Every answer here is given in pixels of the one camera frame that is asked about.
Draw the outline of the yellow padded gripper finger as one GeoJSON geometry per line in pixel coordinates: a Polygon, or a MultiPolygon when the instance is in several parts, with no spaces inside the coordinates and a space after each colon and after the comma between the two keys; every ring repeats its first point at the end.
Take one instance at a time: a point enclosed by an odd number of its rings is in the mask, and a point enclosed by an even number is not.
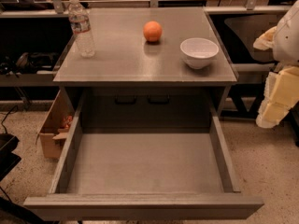
{"type": "Polygon", "coordinates": [[[253,47],[259,50],[267,50],[273,48],[274,34],[277,27],[274,26],[268,29],[265,33],[255,39],[253,47]]]}
{"type": "Polygon", "coordinates": [[[256,124],[270,129],[279,125],[299,102],[299,67],[287,66],[278,73],[270,72],[263,95],[256,124]]]}

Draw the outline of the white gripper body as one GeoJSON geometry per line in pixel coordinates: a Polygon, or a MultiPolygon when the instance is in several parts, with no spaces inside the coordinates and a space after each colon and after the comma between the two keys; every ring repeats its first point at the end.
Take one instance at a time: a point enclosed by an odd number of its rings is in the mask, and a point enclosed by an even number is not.
{"type": "Polygon", "coordinates": [[[273,56],[280,63],[299,62],[299,1],[278,22],[273,36],[273,56]]]}

